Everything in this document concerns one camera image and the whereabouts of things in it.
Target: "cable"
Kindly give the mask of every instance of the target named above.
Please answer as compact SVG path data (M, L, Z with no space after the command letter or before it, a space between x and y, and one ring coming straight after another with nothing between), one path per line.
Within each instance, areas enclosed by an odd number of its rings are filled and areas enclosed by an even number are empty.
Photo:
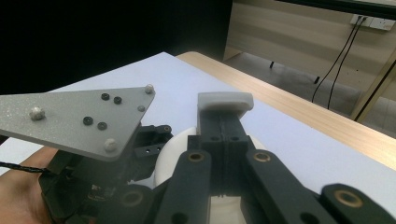
M356 34L358 33L359 29L361 28L361 24L366 20L364 17L363 20L361 20L361 23L359 23L358 28L356 29L355 34L352 37L352 40L350 41L349 47L346 51L346 55L344 55L343 61L341 61L340 66L338 67L338 72L337 75L335 76L334 82L332 83L332 90L334 89L335 82L337 81L338 75L340 75L341 67L343 66L344 60L346 59L350 48L352 47L353 41L355 40ZM330 91L330 96L329 96L329 102L327 103L327 109L330 108L330 100L332 99L332 90Z
M343 49L341 49L341 52L338 54L337 59L335 59L334 63L332 64L332 67L330 68L329 72L326 74L326 76L324 76L324 78L319 82L317 88L314 91L314 94L312 95L312 100L311 102L314 103L314 99L315 99L315 95L317 94L317 91L320 87L320 85L322 84L322 82L324 81L324 79L326 79L326 77L330 74L330 72L332 71L332 69L334 68L335 64L337 63L338 59L340 58L341 54L344 52L344 49L347 47L347 43L349 42L350 37L352 37L353 31L355 31L356 26L358 25L358 22L361 20L361 16L358 17L358 19L355 22L355 25L353 26L352 31L349 34L349 37L347 38L347 41L343 47Z
M24 171L28 173L46 173L49 172L46 168L35 168L35 167L30 167L30 166L21 166L18 164L14 163L7 163L7 162L2 162L0 161L0 167L6 167L8 169L12 170L19 170L19 171Z

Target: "black screw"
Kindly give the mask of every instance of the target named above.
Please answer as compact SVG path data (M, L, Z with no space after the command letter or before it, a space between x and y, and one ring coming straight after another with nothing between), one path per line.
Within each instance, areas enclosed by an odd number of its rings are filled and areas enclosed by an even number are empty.
M91 125L91 124L93 124L93 119L92 119L91 117L85 117L85 118L82 120L82 122L83 122L85 125Z
M107 93L102 93L102 100L109 100L110 99L110 95Z
M107 128L107 124L106 123L104 123L104 122L99 122L98 123L98 129L99 130L105 130Z
M114 104L120 105L122 102L122 99L119 96L114 97Z

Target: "screw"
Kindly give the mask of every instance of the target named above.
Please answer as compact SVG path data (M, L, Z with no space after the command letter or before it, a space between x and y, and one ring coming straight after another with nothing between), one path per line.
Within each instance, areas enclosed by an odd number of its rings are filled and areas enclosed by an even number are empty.
M102 100L109 100L110 99L110 95L108 93L102 93Z
M145 93L147 93L147 94L152 94L154 92L154 87L151 85L151 84L148 84L146 87L145 87Z
M105 141L105 151L106 152L113 152L117 149L117 142L114 138L108 138Z
M268 154L263 153L263 152L258 152L256 154L254 154L253 157L254 157L254 160L256 160L256 161L267 162L267 161L271 160L271 157Z
M31 120L40 120L46 117L46 112L42 108L35 106L30 110L29 116Z
M91 117L85 117L85 118L82 120L82 122L83 122L85 125L91 125L91 124L93 124L93 119L92 119Z
M119 96L114 97L114 104L120 105L122 102L122 99Z
M105 130L107 128L107 124L105 122L99 122L98 123L98 129L100 131Z
M145 112L146 108L143 105L137 107L137 110L140 112Z

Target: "bolt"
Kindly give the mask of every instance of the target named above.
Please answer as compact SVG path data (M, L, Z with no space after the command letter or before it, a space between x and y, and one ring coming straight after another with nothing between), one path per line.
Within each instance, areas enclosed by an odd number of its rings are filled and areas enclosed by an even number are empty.
M100 131L105 130L106 128L107 128L107 124L106 123L104 123L104 122L99 122L98 123L98 129Z
M91 117L85 117L85 118L82 120L82 122L83 122L85 125L91 125L91 124L93 124L93 119L92 119Z
M145 87L145 92L146 92L147 94L152 94L152 93L154 92L154 87L153 87L151 84L148 84L148 85Z
M143 105L137 107L137 110L140 112L145 112L146 108Z
M42 108L35 106L30 110L29 116L31 120L40 120L46 117L46 112Z
M122 99L119 96L114 97L114 104L120 105L122 102Z
M110 99L110 95L108 93L102 93L102 100L109 100Z
M114 138L107 138L105 141L105 151L106 152L113 152L117 149L117 142Z

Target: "metal plate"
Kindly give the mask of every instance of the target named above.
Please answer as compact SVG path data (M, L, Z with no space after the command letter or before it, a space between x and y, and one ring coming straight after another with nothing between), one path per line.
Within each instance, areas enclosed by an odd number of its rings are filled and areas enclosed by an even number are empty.
M103 100L102 93L109 99ZM145 88L68 91L0 96L0 134L76 153L101 161L114 161L125 149L140 120L154 99ZM121 103L114 103L119 96ZM31 120L33 107L45 117ZM92 124L83 123L85 117ZM98 123L105 122L105 130ZM116 147L106 150L105 141Z

